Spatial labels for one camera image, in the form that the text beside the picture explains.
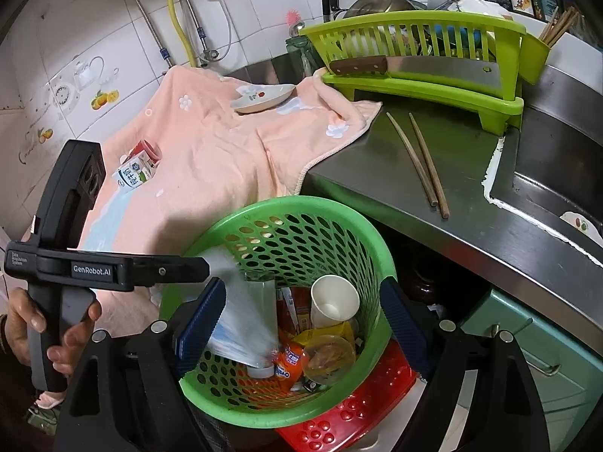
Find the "person left hand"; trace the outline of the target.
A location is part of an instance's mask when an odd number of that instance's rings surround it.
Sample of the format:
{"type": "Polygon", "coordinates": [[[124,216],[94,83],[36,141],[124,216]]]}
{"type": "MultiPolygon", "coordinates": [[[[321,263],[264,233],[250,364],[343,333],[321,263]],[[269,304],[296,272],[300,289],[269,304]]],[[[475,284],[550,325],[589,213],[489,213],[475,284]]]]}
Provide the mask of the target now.
{"type": "MultiPolygon", "coordinates": [[[[88,308],[88,315],[63,335],[62,343],[48,348],[47,357],[59,373],[68,377],[75,371],[102,309],[98,301],[88,308]]],[[[5,337],[12,354],[24,365],[30,365],[28,330],[42,334],[46,321],[27,291],[16,288],[9,293],[5,337]]]]}

